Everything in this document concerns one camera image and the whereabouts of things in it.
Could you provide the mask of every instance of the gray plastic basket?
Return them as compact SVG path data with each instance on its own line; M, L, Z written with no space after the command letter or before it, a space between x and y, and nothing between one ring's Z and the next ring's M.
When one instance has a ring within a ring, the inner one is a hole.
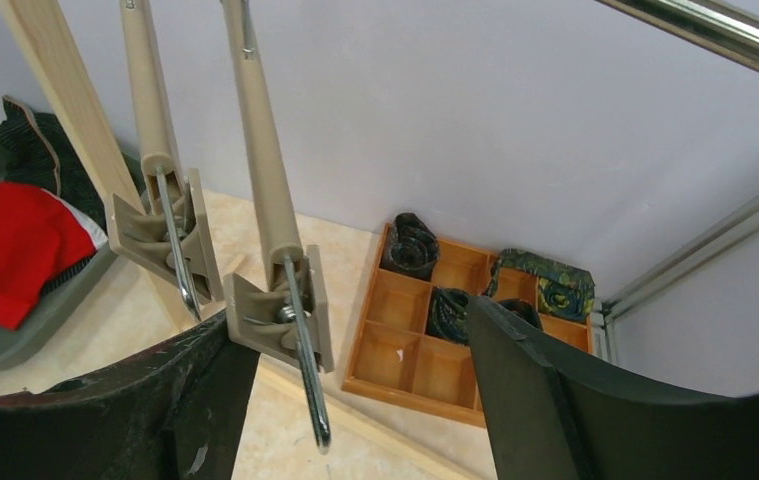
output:
M0 180L11 153L0 145ZM140 163L123 156L135 184L143 185ZM84 270L61 287L44 297L16 331L0 327L0 370L18 365L37 353L61 328L76 307L93 289L117 256L105 245Z

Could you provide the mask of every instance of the beige tile floor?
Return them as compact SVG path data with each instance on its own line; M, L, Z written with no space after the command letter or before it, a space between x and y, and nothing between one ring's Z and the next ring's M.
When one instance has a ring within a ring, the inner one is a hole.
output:
M239 271L263 284L258 229L252 203L206 192L217 263L225 269L238 255ZM378 235L316 218L298 216L305 244L320 246L330 298L335 372L323 387L345 404L391 427L460 466L496 478L484 429L341 392L340 385L358 312L378 248ZM22 365L0 372L0 395L28 389L40 392L156 344L175 333L138 269L116 261L70 320L47 345ZM303 404L256 383L247 412L233 478L431 479L406 459L343 428L334 431L332 451L317 453Z

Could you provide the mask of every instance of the metal rail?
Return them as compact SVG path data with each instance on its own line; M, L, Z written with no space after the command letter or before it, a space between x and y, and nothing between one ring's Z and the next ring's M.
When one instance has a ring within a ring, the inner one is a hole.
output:
M759 17L715 0L597 0L759 72Z
M714 0L597 0L759 72L759 17ZM759 196L604 302L606 325L624 318L759 233Z

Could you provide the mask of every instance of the wooden tray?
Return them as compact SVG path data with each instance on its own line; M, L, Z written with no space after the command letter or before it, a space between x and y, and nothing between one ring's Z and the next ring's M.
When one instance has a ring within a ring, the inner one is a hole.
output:
M342 385L355 393L401 407L480 427L485 426L470 349L426 334L433 286L460 288L478 295L490 282L497 254L438 239L441 258L432 281L379 267L390 225L373 264ZM520 298L537 308L537 278L516 270L500 272L494 300ZM544 331L590 351L590 324L541 314Z

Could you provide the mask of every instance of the beige plastic rod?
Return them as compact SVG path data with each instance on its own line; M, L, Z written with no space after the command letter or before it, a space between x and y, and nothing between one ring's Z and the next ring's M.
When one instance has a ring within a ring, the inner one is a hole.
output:
M246 0L223 0L235 82L241 105L255 215L269 288L274 288L285 257L304 257L288 188L267 82Z
M129 83L135 127L140 144L141 169L147 177L150 205L160 211L158 188L155 185L159 169L169 180L171 196L181 191L182 172L177 157L176 137L170 117L170 106L164 85L158 42L152 22L149 0L120 0L123 36L126 42L126 59L129 65Z

